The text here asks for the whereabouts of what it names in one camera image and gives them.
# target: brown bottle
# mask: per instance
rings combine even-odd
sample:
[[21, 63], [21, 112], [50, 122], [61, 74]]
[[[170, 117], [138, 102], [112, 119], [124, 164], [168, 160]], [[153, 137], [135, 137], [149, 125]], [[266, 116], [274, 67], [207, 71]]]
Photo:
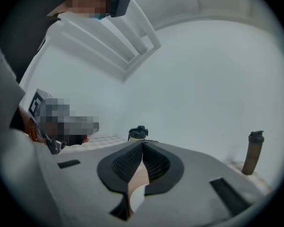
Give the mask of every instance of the brown bottle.
[[256, 168], [257, 161], [260, 157], [262, 149], [262, 144], [264, 142], [264, 137], [262, 133], [263, 131], [251, 132], [248, 137], [248, 150], [242, 169], [242, 173], [245, 175], [251, 175]]

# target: black slot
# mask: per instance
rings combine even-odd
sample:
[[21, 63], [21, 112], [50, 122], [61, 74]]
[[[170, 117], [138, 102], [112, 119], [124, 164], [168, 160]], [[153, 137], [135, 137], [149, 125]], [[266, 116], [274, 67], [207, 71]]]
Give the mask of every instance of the black slot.
[[80, 164], [80, 161], [70, 160], [70, 161], [60, 162], [60, 163], [58, 163], [58, 166], [62, 169], [62, 168], [67, 168], [67, 167], [74, 166], [74, 165], [77, 165], [77, 164]]
[[209, 183], [233, 216], [250, 206], [222, 177]]

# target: white wall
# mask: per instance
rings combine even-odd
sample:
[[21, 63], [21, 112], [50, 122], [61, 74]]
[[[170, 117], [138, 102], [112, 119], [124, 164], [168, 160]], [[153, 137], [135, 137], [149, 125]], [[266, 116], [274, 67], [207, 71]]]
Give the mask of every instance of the white wall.
[[23, 102], [26, 110], [37, 88], [53, 97], [70, 99], [71, 110], [75, 110], [76, 115], [99, 117], [97, 135], [115, 133], [124, 101], [122, 82], [73, 53], [52, 45], [48, 47], [30, 78]]
[[284, 57], [266, 32], [226, 21], [157, 32], [162, 47], [125, 82], [117, 123], [149, 139], [245, 160], [248, 135], [264, 130], [256, 171], [272, 186], [284, 168]]

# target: black vent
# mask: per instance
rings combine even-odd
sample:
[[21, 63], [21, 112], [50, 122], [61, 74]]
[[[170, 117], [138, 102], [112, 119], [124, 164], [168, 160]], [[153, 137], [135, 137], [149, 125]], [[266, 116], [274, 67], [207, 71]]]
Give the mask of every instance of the black vent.
[[113, 161], [114, 173], [129, 183], [142, 160], [142, 146], [137, 146]]
[[62, 168], [67, 168], [70, 166], [74, 166], [80, 164], [80, 161], [78, 160], [70, 160], [70, 161], [64, 161], [64, 162], [60, 162], [58, 163], [58, 166], [62, 169]]

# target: person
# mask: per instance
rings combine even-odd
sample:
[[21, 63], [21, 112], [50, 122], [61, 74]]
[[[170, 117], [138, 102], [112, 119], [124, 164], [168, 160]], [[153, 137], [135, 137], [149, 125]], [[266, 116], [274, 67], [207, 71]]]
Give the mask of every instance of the person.
[[[69, 11], [82, 17], [100, 18], [109, 15], [110, 7], [111, 0], [21, 0], [0, 31], [0, 50], [17, 83], [44, 44], [48, 28], [60, 20], [60, 13]], [[34, 135], [31, 139], [45, 144], [36, 125], [31, 122], [29, 114], [19, 106], [10, 127], [30, 137]], [[83, 142], [88, 141], [87, 136], [83, 138]]]

